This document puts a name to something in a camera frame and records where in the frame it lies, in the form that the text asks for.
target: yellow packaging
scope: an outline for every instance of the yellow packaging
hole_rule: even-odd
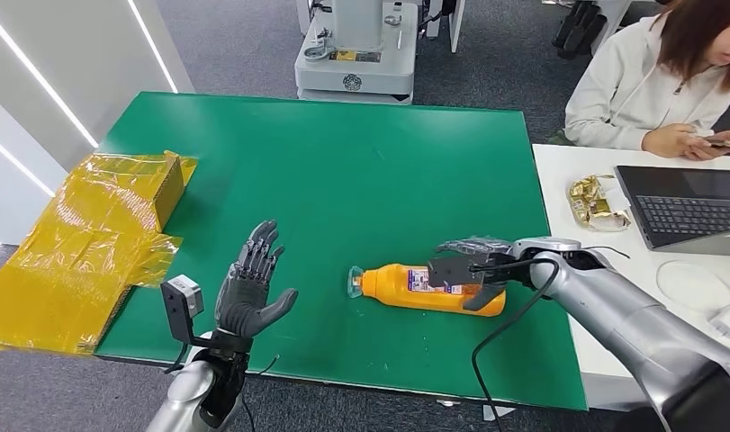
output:
[[[568,190],[574,219],[584,228],[621,231],[630,225],[626,209],[629,202],[613,175],[588,175]]]
[[[0,347],[91,354],[132,285],[158,286],[181,244],[160,234],[196,161],[95,154],[0,270]]]
[[[389,306],[427,311],[457,312],[493,317],[505,307],[505,292],[477,311],[463,309],[463,304],[481,290],[479,284],[450,286],[428,285],[428,267],[390,264],[376,270],[349,271],[350,297],[372,297]]]

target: orange bottle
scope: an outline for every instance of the orange bottle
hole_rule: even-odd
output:
[[[505,292],[480,310],[463,309],[463,303],[473,298],[480,289],[479,284],[430,286],[428,267],[401,264],[389,264],[367,271],[351,267],[347,284],[349,297],[373,297],[389,306],[482,317],[499,315],[505,306]]]

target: woman's hand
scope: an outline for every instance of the woman's hand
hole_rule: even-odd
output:
[[[716,133],[708,138],[711,140],[730,141],[730,130]],[[730,153],[730,147],[692,148],[685,153],[685,157],[691,160],[710,160],[728,153]]]
[[[687,156],[693,148],[710,147],[705,139],[692,135],[695,131],[696,128],[689,124],[669,124],[646,133],[641,149],[662,158],[679,158]]]
[[[714,148],[705,139],[693,135],[694,132],[696,128],[689,124],[669,124],[646,133],[641,149],[662,158],[692,160],[710,160],[730,153],[730,148]],[[730,131],[720,132],[712,138],[730,140]]]

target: green mat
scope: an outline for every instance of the green mat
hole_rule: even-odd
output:
[[[473,348],[532,292],[509,287],[500,317],[408,310],[346,294],[351,266],[419,265],[448,239],[548,234],[520,112],[140,94],[100,150],[200,159],[165,232],[184,244],[169,276],[203,289],[213,329],[221,279],[251,229],[277,219],[286,252],[270,300],[299,290],[262,333],[250,368],[411,392],[482,397]],[[96,353],[172,361],[160,293],[135,288]],[[586,409],[566,314],[539,302],[480,355],[496,399]]]

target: laptop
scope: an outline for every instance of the laptop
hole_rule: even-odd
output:
[[[730,256],[730,171],[617,166],[645,245]]]

